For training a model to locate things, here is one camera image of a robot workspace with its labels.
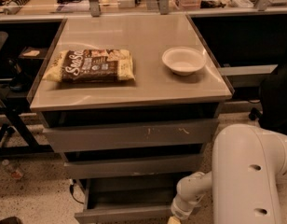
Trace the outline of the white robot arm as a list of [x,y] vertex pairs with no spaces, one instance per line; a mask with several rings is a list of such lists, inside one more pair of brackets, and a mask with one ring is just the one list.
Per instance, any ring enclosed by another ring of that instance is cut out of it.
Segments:
[[281,224],[279,182],[287,182],[287,135],[229,125],[215,138],[212,170],[178,182],[168,224],[189,218],[208,189],[213,224]]

